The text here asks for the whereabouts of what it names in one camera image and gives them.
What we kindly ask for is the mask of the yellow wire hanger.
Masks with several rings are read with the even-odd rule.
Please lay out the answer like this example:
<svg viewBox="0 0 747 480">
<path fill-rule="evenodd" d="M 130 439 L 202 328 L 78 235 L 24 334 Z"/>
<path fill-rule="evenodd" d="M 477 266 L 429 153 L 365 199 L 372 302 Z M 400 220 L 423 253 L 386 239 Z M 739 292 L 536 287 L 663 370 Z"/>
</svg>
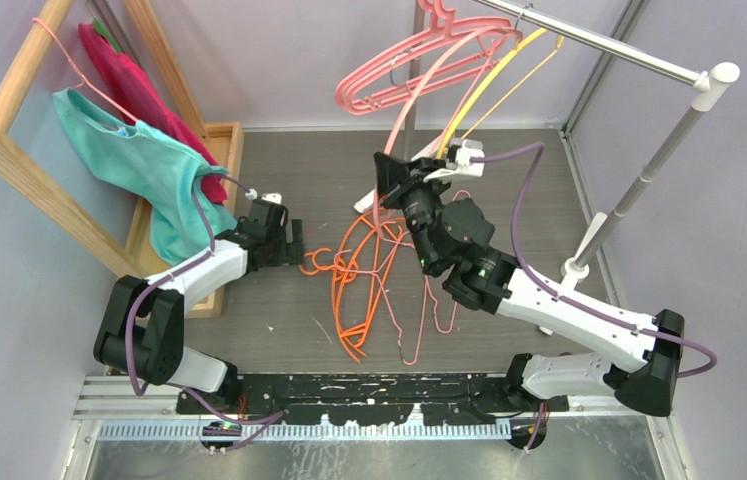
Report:
<svg viewBox="0 0 747 480">
<path fill-rule="evenodd" d="M 538 27 L 534 32 L 517 40 L 512 49 L 501 57 L 498 62 L 487 72 L 478 74 L 458 104 L 455 113 L 452 115 L 449 123 L 442 130 L 433 150 L 432 157 L 440 159 L 444 156 L 445 150 L 450 140 L 455 138 L 455 134 L 464 121 L 467 114 L 475 106 L 477 101 L 484 95 L 489 86 L 497 77 L 509 66 L 509 64 L 524 50 L 527 49 L 535 40 L 548 32 L 546 27 Z M 513 95 L 524 83 L 540 71 L 557 53 L 564 44 L 564 38 L 561 34 L 556 35 L 553 49 L 527 73 L 525 73 L 506 93 L 504 93 L 491 107 L 489 107 L 478 120 L 476 120 L 464 134 L 472 133 L 480 126 L 497 108 L 499 108 L 511 95 Z"/>
</svg>

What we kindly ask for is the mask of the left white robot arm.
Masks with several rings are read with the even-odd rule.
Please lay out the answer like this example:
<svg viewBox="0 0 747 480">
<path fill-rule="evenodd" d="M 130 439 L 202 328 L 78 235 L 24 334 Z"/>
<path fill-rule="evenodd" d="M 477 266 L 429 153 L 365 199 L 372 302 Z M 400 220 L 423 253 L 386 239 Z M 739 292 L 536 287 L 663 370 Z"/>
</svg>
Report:
<svg viewBox="0 0 747 480">
<path fill-rule="evenodd" d="M 152 385 L 200 390 L 206 405 L 226 413 L 241 397 L 237 369 L 186 346 L 185 316 L 210 293 L 249 273 L 302 264 L 303 223 L 291 218 L 285 206 L 256 199 L 234 229 L 213 240 L 211 246 L 165 272 L 119 278 L 93 355 L 99 363 L 132 372 Z"/>
</svg>

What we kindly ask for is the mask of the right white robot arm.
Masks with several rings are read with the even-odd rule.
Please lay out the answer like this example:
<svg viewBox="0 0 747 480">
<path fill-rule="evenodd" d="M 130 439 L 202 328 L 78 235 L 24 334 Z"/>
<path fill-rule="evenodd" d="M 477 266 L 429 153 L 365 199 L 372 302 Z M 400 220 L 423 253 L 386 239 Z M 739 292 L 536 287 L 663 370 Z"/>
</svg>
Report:
<svg viewBox="0 0 747 480">
<path fill-rule="evenodd" d="M 382 207 L 405 218 L 424 274 L 441 278 L 459 305 L 547 328 L 587 353 L 514 356 L 504 396 L 516 410 L 563 395 L 613 396 L 642 414 L 667 417 L 683 356 L 685 319 L 651 316 L 565 291 L 523 260 L 491 246 L 494 225 L 469 198 L 443 203 L 450 184 L 431 178 L 439 161 L 373 156 Z"/>
</svg>

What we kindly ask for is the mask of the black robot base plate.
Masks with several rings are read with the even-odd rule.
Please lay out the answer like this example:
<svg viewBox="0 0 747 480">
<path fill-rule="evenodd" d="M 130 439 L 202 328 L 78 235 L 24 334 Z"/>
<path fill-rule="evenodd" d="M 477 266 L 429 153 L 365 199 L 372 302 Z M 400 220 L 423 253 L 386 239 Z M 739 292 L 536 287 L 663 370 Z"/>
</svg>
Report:
<svg viewBox="0 0 747 480">
<path fill-rule="evenodd" d="M 200 415 L 204 443 L 261 441 L 504 440 L 539 446 L 565 396 L 517 396 L 484 373 L 244 374 L 235 396 L 181 394 L 176 411 Z"/>
</svg>

